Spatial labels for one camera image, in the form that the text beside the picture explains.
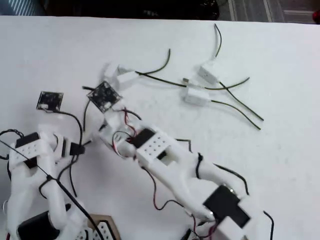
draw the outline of black wire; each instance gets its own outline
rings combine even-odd
[[[221,84],[222,87],[226,87],[221,81],[219,82]],[[264,119],[259,116],[255,111],[253,111],[250,107],[248,107],[247,105],[245,105],[242,101],[240,101],[235,95],[232,94],[232,92],[229,89],[226,89],[228,91],[228,93],[235,99],[238,101],[238,103],[240,103],[241,105],[243,105],[245,108],[247,108],[251,113],[253,113],[255,116],[257,116],[261,121],[264,121]]]
[[[9,179],[11,181],[11,172],[10,172],[10,169],[9,169],[9,161],[6,163],[6,171],[8,173]]]
[[[139,72],[139,71],[135,71],[135,72],[137,74],[139,74],[139,75],[143,75],[143,76],[146,76],[148,78],[151,78],[151,79],[154,79],[154,80],[158,80],[158,81],[166,83],[166,84],[171,84],[171,85],[175,85],[175,86],[182,87],[182,88],[186,88],[187,87],[187,85],[176,83],[176,82],[173,82],[173,81],[164,80],[164,79],[161,79],[161,78],[158,78],[158,77],[155,77],[155,76],[150,76],[150,75],[145,74],[143,72]]]
[[[196,164],[196,167],[195,167],[195,175],[197,177],[197,179],[201,179],[200,178],[200,175],[199,175],[199,167],[200,167],[200,164],[202,162],[202,160],[204,159],[204,156],[202,156],[199,152],[198,152],[198,163]]]
[[[82,86],[82,89],[83,90],[89,90],[89,91],[94,91],[95,90],[95,88],[89,87],[89,86]]]
[[[235,106],[232,106],[231,104],[228,104],[228,103],[225,103],[225,102],[222,102],[222,101],[211,100],[211,102],[217,103],[217,104],[223,104],[223,105],[229,106],[229,107],[237,110],[237,111],[238,111],[239,113],[241,113],[252,125],[254,125],[258,130],[261,130],[260,127],[258,127],[249,117],[247,117],[247,115],[245,115],[241,110],[239,110],[239,109],[236,108]]]
[[[23,138],[25,135],[18,131],[17,129],[7,129],[7,130],[4,130],[2,132],[0,132],[0,136],[1,135],[4,135],[4,134],[7,134],[7,133],[14,133],[14,134],[17,134],[20,138]],[[3,160],[9,160],[9,154],[7,154],[7,156],[1,156],[0,155],[0,159],[3,159]]]
[[[275,221],[274,219],[267,213],[266,211],[263,211],[263,213],[271,220],[271,231],[270,231],[270,240],[274,238],[274,229],[275,229]]]
[[[56,180],[56,182],[58,183],[62,191],[64,191],[64,193],[70,198],[70,200],[78,207],[78,209],[80,209],[80,211],[89,219],[89,221],[94,226],[101,240],[104,240],[104,236],[102,235],[100,229],[98,228],[98,226],[96,225],[95,221],[92,219],[90,214],[80,205],[79,202],[77,202],[74,196],[72,196],[72,194],[65,188],[65,186],[59,180]]]
[[[19,152],[18,150],[16,150],[15,148],[11,147],[9,144],[5,143],[4,141],[0,140],[1,143],[3,143],[4,145],[6,145],[8,148],[14,150],[16,153],[18,153],[19,155],[23,156],[25,159],[30,160],[28,157],[26,157],[25,155],[23,155],[21,152]],[[77,200],[74,198],[74,196],[72,196],[72,194],[66,189],[66,187],[60,182],[59,179],[55,179],[53,178],[51,175],[49,175],[45,170],[43,170],[38,164],[36,164],[36,166],[46,175],[46,181],[42,184],[42,187],[44,186],[44,184],[46,184],[47,182],[54,180],[57,182],[57,184],[59,185],[59,187],[62,189],[62,191],[64,191],[64,193],[70,198],[70,200],[80,209],[80,211],[89,219],[89,221],[92,223],[92,225],[94,226],[94,228],[96,229],[97,233],[99,234],[99,237],[101,238],[101,240],[104,240],[104,237],[100,231],[100,229],[98,228],[98,226],[95,224],[95,221],[92,219],[92,217],[89,215],[89,213],[77,202]]]
[[[241,81],[241,82],[238,82],[236,84],[233,84],[231,86],[226,86],[226,87],[220,87],[220,88],[211,88],[211,87],[204,87],[205,89],[207,90],[226,90],[226,89],[231,89],[231,88],[234,88],[234,87],[237,87],[241,84],[244,84],[246,81],[248,81],[250,79],[250,77],[247,77],[245,80]]]
[[[175,139],[175,140],[177,140],[178,142],[188,142],[188,148],[189,148],[189,152],[191,152],[192,153],[192,149],[191,149],[191,140],[190,139]]]
[[[168,63],[169,63],[170,55],[171,55],[171,49],[169,48],[169,50],[168,50],[168,56],[167,56],[167,58],[166,58],[166,61],[165,61],[164,65],[163,65],[162,67],[156,69],[156,70],[144,72],[144,74],[154,74],[154,73],[157,73],[157,72],[161,71],[162,69],[164,69],[164,68],[168,65]]]
[[[166,83],[166,84],[171,84],[171,85],[175,85],[175,86],[178,86],[178,87],[182,87],[182,88],[186,88],[187,85],[184,85],[184,84],[180,84],[180,83],[176,83],[176,82],[173,82],[173,81],[168,81],[168,80],[164,80],[164,79],[161,79],[159,77],[155,77],[155,76],[151,76],[151,75],[148,75],[148,74],[145,74],[143,72],[139,72],[139,71],[135,71],[137,74],[139,75],[142,75],[142,76],[146,76],[148,78],[151,78],[151,79],[154,79],[154,80],[157,80],[157,81],[160,81],[160,82],[163,82],[163,83]],[[239,86],[241,84],[244,84],[246,81],[248,81],[250,79],[250,77],[246,78],[245,80],[241,81],[241,82],[238,82],[236,84],[233,84],[231,86],[226,86],[226,87],[218,87],[218,88],[211,88],[211,87],[203,87],[204,89],[207,89],[207,90],[226,90],[226,89],[231,89],[231,88],[234,88],[236,86]]]
[[[233,171],[233,170],[231,170],[231,169],[229,169],[229,168],[226,168],[225,166],[221,166],[221,165],[218,165],[218,164],[215,164],[215,163],[214,163],[214,165],[216,165],[219,169],[222,169],[222,170],[224,170],[224,171],[226,171],[226,172],[228,172],[228,173],[231,173],[231,174],[237,176],[238,178],[240,178],[240,179],[243,181],[243,183],[244,183],[244,187],[245,187],[245,192],[246,192],[246,194],[247,194],[247,195],[250,195],[250,194],[249,194],[249,189],[248,189],[247,181],[246,181],[246,179],[245,179],[243,176],[241,176],[239,173],[237,173],[237,172],[235,172],[235,171]]]
[[[15,148],[13,148],[12,146],[10,146],[9,144],[7,144],[6,142],[0,140],[0,143],[6,145],[8,148],[10,148],[11,150],[15,151],[17,154],[21,155],[22,157],[24,157],[26,160],[30,160],[29,158],[27,158],[25,155],[23,155],[21,152],[19,152],[18,150],[16,150]],[[48,176],[48,173],[46,173],[45,170],[42,169],[42,167],[40,167],[38,164],[36,164],[36,166],[42,171],[44,172],[44,174],[46,176]]]
[[[18,131],[17,129],[7,129],[7,130],[4,130],[2,132],[0,132],[0,136],[3,135],[3,134],[6,134],[6,133],[15,133],[17,134],[20,138],[23,138],[25,135]]]
[[[218,47],[218,50],[216,51],[216,54],[215,54],[215,57],[218,56],[219,52],[220,52],[220,49],[221,49],[221,46],[222,46],[222,36],[221,36],[221,32],[217,26],[217,24],[214,24],[214,27],[217,29],[218,33],[219,33],[219,36],[220,36],[220,44],[219,44],[219,47]]]
[[[84,132],[86,131],[86,117],[87,117],[87,110],[89,107],[89,103],[90,103],[90,100],[88,100],[88,102],[86,103],[84,112],[83,112],[83,131]]]
[[[62,115],[67,115],[67,116],[73,117],[73,118],[76,120],[76,122],[77,122],[77,124],[78,124],[78,126],[79,126],[79,129],[80,129],[79,145],[82,146],[83,129],[82,129],[82,126],[81,126],[81,123],[80,123],[79,119],[78,119],[75,115],[73,115],[73,114],[71,114],[71,113],[68,113],[68,112],[65,112],[65,111],[52,111],[52,112],[51,112],[51,111],[47,111],[46,109],[43,109],[43,110],[44,110],[46,113],[49,113],[49,114],[50,114],[50,113],[56,113],[56,114],[62,114]],[[74,181],[73,181],[73,178],[72,178],[72,165],[78,161],[79,155],[77,155],[76,158],[74,158],[74,157],[75,157],[75,156],[72,157],[71,163],[70,163],[67,167],[70,168],[70,169],[69,169],[70,184],[71,184],[71,187],[72,187],[74,196],[77,197],[78,195],[77,195],[76,188],[75,188],[75,185],[74,185]],[[68,169],[68,168],[64,168],[64,169],[60,172],[60,174],[59,174],[60,177],[61,177],[62,173],[63,173],[66,169]]]
[[[137,113],[135,113],[134,111],[130,111],[128,109],[122,109],[122,110],[118,110],[116,112],[125,112],[128,114],[132,114],[132,115],[136,116],[139,120],[142,120],[142,118]]]

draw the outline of cable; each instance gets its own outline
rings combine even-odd
[[[173,81],[164,80],[164,79],[161,79],[161,78],[158,78],[158,77],[155,77],[155,76],[151,76],[151,75],[139,72],[139,71],[135,71],[135,72],[137,74],[139,74],[139,75],[143,75],[143,76],[146,76],[148,78],[151,78],[151,79],[154,79],[154,80],[166,83],[166,84],[171,84],[171,85],[175,85],[175,86],[182,87],[182,88],[186,88],[187,87],[187,85],[176,83],[176,82],[173,82]],[[245,80],[243,80],[241,82],[238,82],[236,84],[233,84],[231,86],[226,86],[226,87],[218,87],[218,88],[202,87],[202,88],[207,89],[207,90],[226,90],[226,89],[231,89],[231,88],[234,88],[234,87],[239,86],[241,84],[244,84],[249,79],[250,79],[250,77],[246,78]]]
[[[116,110],[116,112],[125,112],[127,114],[132,114],[132,115],[136,116],[139,120],[142,120],[142,118],[138,114],[136,114],[135,112],[130,111],[130,110],[126,109],[126,108],[124,108],[122,110]]]
[[[154,80],[158,80],[158,81],[166,83],[166,84],[171,84],[171,85],[175,85],[175,86],[182,87],[182,88],[186,88],[187,87],[187,85],[176,83],[176,82],[173,82],[173,81],[164,80],[164,79],[161,79],[161,78],[158,78],[158,77],[155,77],[155,76],[150,76],[150,75],[145,74],[143,72],[139,72],[139,71],[135,71],[135,72],[137,74],[139,74],[139,75],[143,75],[143,76],[146,76],[148,78],[151,78],[151,79],[154,79]]]
[[[150,176],[150,178],[151,178],[152,181],[153,181],[153,186],[154,186],[154,191],[153,191],[153,206],[154,206],[154,208],[155,208],[156,210],[162,211],[162,210],[167,206],[168,203],[175,203],[175,204],[179,205],[180,207],[185,208],[180,202],[178,202],[178,201],[176,201],[176,200],[173,200],[173,199],[170,199],[170,200],[166,201],[162,207],[158,207],[158,206],[157,206],[157,203],[156,203],[156,193],[157,193],[157,183],[156,183],[156,180],[155,180],[155,178],[151,175],[151,173],[150,173],[146,168],[142,167],[142,169],[145,170],[145,171],[148,173],[148,175]],[[193,214],[191,215],[191,217],[192,217],[192,219],[193,219],[193,233],[194,233],[198,238],[208,238],[208,237],[210,237],[210,236],[213,234],[213,232],[212,232],[212,233],[208,234],[207,236],[199,236],[199,235],[197,234],[197,231],[196,231],[196,227],[197,227],[197,226],[196,226],[196,225],[197,225],[196,218],[195,218],[195,216],[194,216]]]
[[[73,118],[76,120],[76,122],[77,122],[77,124],[78,124],[78,126],[79,126],[79,129],[80,129],[79,145],[82,146],[83,129],[82,129],[82,126],[81,126],[81,123],[80,123],[79,119],[78,119],[75,115],[73,115],[73,114],[71,114],[71,113],[68,113],[68,112],[65,112],[65,111],[48,111],[48,110],[46,110],[45,108],[43,108],[43,110],[44,110],[46,113],[48,113],[48,114],[55,113],[55,114],[62,114],[62,115],[67,115],[67,116],[73,117]],[[76,188],[75,188],[75,186],[74,186],[74,181],[73,181],[73,178],[72,178],[72,165],[73,165],[73,161],[74,161],[74,162],[78,161],[78,158],[79,158],[79,155],[77,155],[76,160],[74,161],[74,156],[73,156],[73,158],[72,158],[72,160],[71,160],[71,164],[68,165],[69,168],[70,168],[70,169],[69,169],[70,184],[71,184],[71,187],[72,187],[72,190],[73,190],[73,193],[74,193],[74,196],[75,196],[75,197],[77,197],[78,195],[77,195]]]
[[[179,138],[176,138],[175,140],[178,141],[178,142],[188,142],[189,152],[192,153],[191,140],[190,139],[179,139]]]
[[[221,46],[222,46],[222,36],[221,36],[221,32],[220,32],[217,24],[214,24],[214,27],[215,27],[215,29],[218,31],[219,36],[220,36],[220,44],[219,44],[218,50],[216,51],[216,54],[215,54],[215,57],[217,57],[218,54],[219,54],[219,52],[220,52]]]
[[[95,88],[89,87],[89,86],[82,86],[82,89],[83,90],[89,90],[89,91],[94,91],[95,90]]]
[[[0,132],[0,136],[1,135],[4,135],[4,134],[7,134],[7,133],[15,133],[15,134],[17,134],[20,138],[23,138],[25,135],[22,133],[22,132],[20,132],[20,131],[18,131],[17,129],[7,129],[7,130],[4,130],[4,131],[2,131],[2,132]],[[3,160],[9,160],[9,155],[7,155],[7,156],[1,156],[0,155],[0,159],[3,159]]]
[[[156,192],[157,192],[156,180],[155,180],[155,178],[151,175],[151,173],[150,173],[147,169],[145,169],[144,167],[142,167],[142,169],[146,171],[146,173],[150,176],[150,178],[151,178],[152,181],[153,181],[153,186],[154,186],[154,191],[153,191],[153,205],[154,205],[154,208],[155,208],[155,209],[157,209],[158,211],[161,211],[161,210],[163,210],[163,209],[167,206],[168,203],[175,203],[175,204],[178,204],[180,207],[184,208],[184,206],[183,206],[180,202],[178,202],[178,201],[176,201],[176,200],[173,200],[173,199],[170,199],[170,200],[166,201],[162,207],[158,207],[157,204],[156,204]]]
[[[245,179],[243,176],[241,176],[239,173],[237,173],[237,172],[235,172],[235,171],[233,171],[233,170],[231,170],[231,169],[228,169],[228,168],[226,168],[226,167],[224,167],[224,166],[221,166],[221,165],[218,165],[218,164],[215,164],[215,163],[214,163],[214,165],[216,165],[218,168],[220,168],[220,169],[222,169],[222,170],[224,170],[224,171],[226,171],[226,172],[228,172],[228,173],[231,173],[231,174],[235,175],[236,177],[240,178],[240,179],[243,181],[243,183],[244,183],[246,194],[247,194],[248,196],[250,195],[250,194],[249,194],[249,189],[248,189],[247,181],[246,181],[246,179]],[[274,219],[273,219],[266,211],[263,211],[263,213],[271,220],[270,240],[273,240],[273,237],[274,237],[274,228],[275,228],[275,221],[274,221]]]
[[[198,152],[198,163],[196,164],[196,167],[195,167],[195,175],[196,175],[196,178],[197,179],[201,179],[200,178],[200,175],[199,175],[199,167],[200,167],[200,164],[202,162],[202,160],[204,159],[204,156],[202,156],[199,152]]]
[[[271,220],[270,240],[273,240],[273,238],[274,238],[275,221],[266,211],[263,211],[263,213]]]
[[[18,150],[16,150],[15,148],[11,147],[9,144],[5,143],[4,141],[0,140],[1,143],[3,143],[4,145],[6,145],[8,148],[14,150],[15,152],[17,152],[18,154],[20,154],[21,156],[23,156],[25,159],[30,160],[28,157],[26,157],[25,155],[23,155],[21,152],[19,152]],[[95,224],[95,221],[92,219],[92,217],[89,215],[89,213],[77,202],[77,200],[74,198],[74,196],[72,196],[72,194],[66,189],[66,187],[60,182],[59,179],[55,179],[53,178],[51,175],[49,175],[45,170],[43,170],[38,164],[36,164],[36,166],[46,175],[46,182],[49,182],[51,180],[56,181],[56,183],[59,185],[59,187],[62,189],[62,191],[70,198],[70,200],[79,208],[79,210],[89,219],[89,221],[92,223],[92,225],[94,226],[94,228],[96,229],[97,233],[99,234],[99,237],[101,238],[101,240],[104,240],[104,237],[102,235],[102,233],[100,232],[100,229],[98,228],[98,226]]]
[[[235,106],[232,106],[228,103],[225,103],[225,102],[222,102],[222,101],[216,101],[216,100],[211,100],[211,102],[213,103],[217,103],[217,104],[223,104],[223,105],[226,105],[226,106],[229,106],[235,110],[237,110],[239,113],[241,113],[252,125],[254,125],[258,130],[261,130],[260,127],[258,127],[249,117],[247,117],[247,115],[245,115],[241,110],[239,110],[238,108],[236,108]]]
[[[89,103],[90,103],[90,100],[88,100],[88,102],[86,103],[85,105],[85,108],[84,108],[84,112],[83,112],[83,131],[85,132],[86,131],[86,117],[87,117],[87,110],[88,110],[88,107],[89,107]]]
[[[238,178],[240,178],[240,179],[243,181],[243,183],[244,183],[244,187],[245,187],[245,192],[246,192],[246,194],[247,194],[247,195],[250,195],[250,194],[249,194],[249,189],[248,189],[247,181],[246,181],[246,179],[245,179],[243,176],[241,176],[239,173],[237,173],[237,172],[235,172],[235,171],[233,171],[233,170],[231,170],[231,169],[229,169],[229,168],[226,168],[225,166],[221,166],[221,165],[218,165],[218,164],[215,164],[215,163],[214,163],[214,165],[217,166],[219,169],[222,169],[222,170],[224,170],[224,171],[226,171],[226,172],[228,172],[228,173],[231,173],[231,174],[237,176]]]
[[[0,143],[6,145],[8,148],[10,148],[11,150],[15,151],[17,154],[21,155],[22,157],[24,157],[27,160],[30,160],[29,158],[27,158],[25,155],[23,155],[21,152],[19,152],[18,150],[16,150],[15,148],[13,148],[12,146],[10,146],[9,144],[5,143],[4,141],[0,140]],[[48,175],[46,173],[45,170],[43,170],[39,165],[36,165],[42,172],[44,172],[45,175]]]
[[[207,90],[226,90],[226,89],[231,89],[231,88],[234,88],[234,87],[237,87],[241,84],[244,84],[246,81],[248,81],[250,79],[250,77],[247,77],[245,80],[241,81],[241,82],[238,82],[236,84],[233,84],[231,86],[226,86],[226,87],[220,87],[220,88],[211,88],[211,87],[204,87],[204,89],[207,89]]]
[[[18,131],[17,129],[7,129],[7,130],[4,130],[2,132],[0,132],[0,136],[3,135],[3,134],[6,134],[6,133],[15,133],[17,134],[20,138],[23,138],[25,135]]]
[[[221,84],[222,87],[226,87],[221,81],[219,82]],[[242,101],[240,101],[235,95],[232,94],[232,92],[227,88],[226,89],[228,91],[228,93],[235,99],[238,101],[238,103],[240,103],[241,105],[243,105],[245,108],[247,108],[251,113],[253,113],[255,116],[257,116],[261,121],[264,121],[264,119],[259,116],[255,111],[253,111],[250,107],[248,107],[247,105],[245,105]]]
[[[166,58],[166,61],[165,61],[164,65],[163,65],[162,67],[154,70],[154,71],[144,72],[144,74],[154,74],[154,73],[157,73],[157,72],[161,71],[162,69],[164,69],[164,68],[168,65],[168,63],[169,63],[170,55],[171,55],[171,49],[169,48],[169,50],[168,50],[168,56],[167,56],[167,58]]]
[[[11,181],[11,172],[10,172],[10,168],[9,168],[9,161],[6,163],[6,172],[8,173],[9,179]]]
[[[72,194],[65,188],[65,186],[59,180],[56,180],[56,182],[58,183],[58,185],[62,189],[62,191],[64,191],[64,193],[70,198],[70,200],[78,207],[78,209],[89,219],[89,221],[94,226],[94,228],[95,228],[96,232],[98,233],[99,237],[101,238],[101,240],[104,240],[104,236],[102,235],[100,229],[98,228],[97,224],[92,219],[90,214],[80,205],[79,202],[77,202],[77,200],[74,198],[74,196],[72,196]]]
[[[116,136],[117,133],[126,134],[126,135],[129,136],[129,139],[131,139],[132,136],[131,136],[129,133],[125,132],[125,131],[115,131],[114,134],[112,135],[112,148],[113,148],[113,150],[115,151],[115,153],[116,153],[117,155],[119,155],[119,156],[122,157],[122,158],[125,158],[124,156],[122,156],[122,155],[118,152],[118,149],[117,149],[117,146],[116,146],[115,136]]]
[[[218,47],[218,50],[216,51],[216,54],[215,54],[215,57],[218,56],[219,52],[220,52],[220,49],[221,49],[221,46],[222,46],[222,35],[221,35],[221,32],[218,28],[218,26],[216,24],[214,24],[214,27],[216,28],[216,30],[218,31],[219,33],[219,36],[220,36],[220,44],[219,44],[219,47]],[[219,81],[219,83],[221,84],[222,87],[226,88],[226,86],[221,82]],[[226,88],[225,90],[228,91],[228,93],[236,100],[238,101],[241,105],[243,105],[245,108],[247,108],[250,112],[252,112],[255,116],[257,116],[261,121],[264,121],[264,119],[259,116],[255,111],[253,111],[250,107],[248,107],[247,105],[245,105],[242,101],[240,101],[235,95],[232,94],[232,92],[229,90],[229,88]]]

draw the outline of white plastic housing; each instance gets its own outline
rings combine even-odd
[[[184,101],[189,104],[204,106],[210,101],[210,95],[202,89],[188,86]]]
[[[129,87],[131,87],[135,81],[139,77],[135,71],[129,71],[124,74],[118,75],[115,77],[116,83],[118,85],[118,89],[123,91]]]
[[[230,69],[224,69],[220,63],[212,60],[201,65],[198,74],[208,83],[215,84],[220,82],[221,78],[224,78],[226,71],[230,71]]]

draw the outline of wire bundle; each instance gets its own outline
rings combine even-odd
[[[217,30],[218,34],[219,34],[219,38],[220,38],[220,43],[219,43],[219,47],[215,53],[215,58],[218,57],[219,55],[219,52],[221,50],[221,47],[222,47],[222,34],[218,28],[218,26],[216,24],[214,24],[214,27],[215,29]],[[153,71],[149,71],[149,72],[140,72],[140,71],[135,71],[137,74],[141,75],[141,76],[145,76],[145,77],[148,77],[148,78],[151,78],[153,80],[157,80],[157,81],[160,81],[162,83],[166,83],[166,84],[170,84],[170,85],[174,85],[174,86],[177,86],[177,87],[182,87],[182,88],[186,88],[187,85],[185,84],[180,84],[180,83],[176,83],[176,82],[173,82],[173,81],[169,81],[169,80],[165,80],[165,79],[162,79],[162,78],[159,78],[159,77],[155,77],[155,76],[151,76],[150,74],[154,74],[154,73],[157,73],[159,71],[161,71],[162,69],[164,69],[168,63],[169,63],[169,60],[170,60],[170,56],[171,56],[171,50],[169,49],[168,51],[168,55],[167,55],[167,59],[164,63],[163,66],[161,66],[160,68],[156,69],[156,70],[153,70]],[[219,81],[219,84],[222,86],[222,87],[215,87],[215,88],[212,88],[212,87],[206,87],[206,86],[200,86],[200,88],[203,88],[203,89],[206,89],[206,90],[211,90],[211,91],[220,91],[220,90],[226,90],[238,103],[240,103],[243,107],[245,107],[247,110],[249,110],[251,113],[253,113],[257,118],[259,118],[261,121],[264,121],[264,119],[259,115],[257,114],[255,111],[253,111],[250,107],[248,107],[246,104],[244,104],[242,101],[240,101],[234,94],[232,94],[232,92],[230,91],[231,88],[234,88],[234,87],[237,87],[239,85],[242,85],[244,84],[245,82],[247,82],[250,78],[247,77],[245,80],[241,81],[241,82],[238,82],[238,83],[235,83],[233,85],[230,85],[230,86],[225,86],[221,81]],[[258,130],[261,130],[261,128],[259,126],[257,126],[245,113],[243,113],[240,109],[238,109],[237,107],[229,104],[229,103],[226,103],[226,102],[222,102],[222,101],[217,101],[217,100],[211,100],[212,103],[216,103],[216,104],[222,104],[222,105],[225,105],[225,106],[228,106],[228,107],[231,107],[233,109],[235,109],[236,111],[238,111],[240,114],[242,114],[255,128],[257,128]]]

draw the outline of red wire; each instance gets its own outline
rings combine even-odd
[[[157,206],[157,203],[156,203],[156,192],[157,192],[156,180],[155,180],[155,178],[151,175],[151,173],[150,173],[147,169],[145,169],[144,167],[142,167],[142,169],[145,170],[145,171],[148,173],[148,175],[150,176],[150,178],[151,178],[152,181],[153,181],[153,185],[154,185],[153,205],[154,205],[154,208],[155,208],[155,209],[157,209],[158,211],[161,211],[161,210],[163,210],[163,209],[166,207],[166,205],[167,205],[168,203],[170,203],[170,202],[175,203],[175,204],[178,204],[180,207],[184,208],[184,206],[183,206],[181,203],[179,203],[178,201],[173,200],[173,199],[170,199],[170,200],[166,201],[162,207],[158,207],[158,206]],[[195,234],[197,237],[203,238],[203,239],[208,238],[208,237],[211,237],[211,235],[213,234],[213,232],[214,232],[214,230],[215,230],[215,229],[213,229],[213,227],[216,228],[218,224],[216,223],[215,225],[213,225],[213,226],[209,229],[209,233],[208,233],[207,236],[199,236],[199,235],[197,234],[197,232],[196,232],[196,227],[197,227],[196,218],[195,218],[194,215],[191,215],[191,217],[193,218],[193,232],[194,232],[194,234]]]
[[[127,110],[127,109],[124,108],[124,123],[125,123],[125,125],[127,125],[129,128],[131,128],[133,130],[133,134],[134,134],[134,136],[136,136],[137,135],[137,131],[133,126],[128,124],[128,119],[129,119],[128,112],[126,112],[125,110]]]

